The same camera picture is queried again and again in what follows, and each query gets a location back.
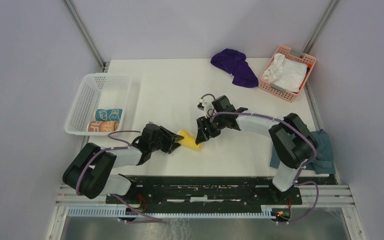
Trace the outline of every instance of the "dark purple cloth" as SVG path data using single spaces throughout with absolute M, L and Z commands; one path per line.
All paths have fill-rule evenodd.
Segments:
M 240 51 L 226 48 L 211 58 L 211 64 L 233 75 L 232 84 L 254 88 L 258 86 L 258 78 L 245 61 L 247 56 Z

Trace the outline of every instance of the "tabletop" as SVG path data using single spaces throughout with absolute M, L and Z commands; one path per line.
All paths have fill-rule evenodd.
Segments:
M 259 77 L 270 58 L 248 58 L 246 61 Z M 197 109 L 199 98 L 207 93 L 226 95 L 235 108 L 245 107 L 256 113 L 285 117 L 296 113 L 310 131 L 315 125 L 303 92 L 294 102 L 287 102 L 257 87 L 244 88 L 232 84 L 233 77 L 210 64 L 210 59 L 135 59 L 112 60 L 108 73 L 133 77 L 122 130 L 142 130 L 153 122 L 177 133 L 185 129 L 197 134 L 196 119 L 204 113 Z M 138 133 L 120 133 L 132 141 Z M 89 142 L 101 147 L 120 146 L 106 136 L 91 136 Z M 272 177 L 276 169 L 269 167 L 273 143 L 254 132 L 223 129 L 221 135 L 204 143 L 201 151 L 179 147 L 171 154 L 152 153 L 140 166 L 114 168 L 112 174 L 147 176 L 261 176 Z M 304 170 L 301 176 L 316 176 Z

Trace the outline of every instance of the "white wall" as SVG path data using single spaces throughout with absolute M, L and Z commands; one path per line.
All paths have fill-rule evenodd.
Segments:
M 210 58 L 302 49 L 329 0 L 74 0 L 102 57 Z
M 0 239 L 44 238 L 80 146 L 63 125 L 97 71 L 62 1 L 0 1 Z
M 341 1 L 309 80 L 371 240 L 384 239 L 384 1 Z

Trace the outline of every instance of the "pink laundry basket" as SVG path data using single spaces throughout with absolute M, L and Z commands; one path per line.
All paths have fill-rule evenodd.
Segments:
M 289 91 L 289 90 L 286 90 L 286 89 L 283 89 L 267 80 L 264 80 L 263 79 L 263 74 L 261 74 L 260 78 L 259 78 L 259 85 L 258 87 L 268 93 L 271 93 L 275 96 L 278 96 L 279 98 L 281 99 L 284 99 L 290 103 L 292 103 L 295 98 L 303 91 L 303 87 L 304 87 L 304 84 L 306 84 L 307 82 L 307 79 L 309 78 L 309 75 L 311 73 L 311 71 L 313 70 L 314 68 L 314 65 L 316 64 L 316 58 L 311 56 L 311 55 L 308 55 L 308 54 L 305 54 L 303 52 L 300 52 L 300 51 L 297 51 L 297 50 L 294 50 L 288 46 L 285 46 L 285 45 L 280 45 L 276 52 L 273 54 L 273 56 L 271 57 L 271 60 L 270 62 L 267 64 L 267 66 L 265 67 L 264 71 L 270 66 L 270 64 L 273 62 L 273 59 L 275 58 L 275 54 L 277 53 L 281 53 L 283 55 L 285 55 L 285 57 L 289 60 L 292 60 L 292 61 L 295 61 L 295 62 L 299 62 L 299 63 L 303 63 L 305 65 L 307 65 L 310 69 L 309 71 L 307 71 L 305 77 L 304 77 L 304 80 L 302 81 L 301 83 L 301 86 L 299 87 L 299 92 L 292 92 L 292 91 Z

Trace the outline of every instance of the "white laundry basket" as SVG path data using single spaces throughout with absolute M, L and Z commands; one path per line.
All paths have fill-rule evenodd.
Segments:
M 83 136 L 105 136 L 108 132 L 88 131 L 97 109 L 122 109 L 117 131 L 122 128 L 132 78 L 122 74 L 93 73 L 83 77 L 71 106 L 65 132 Z

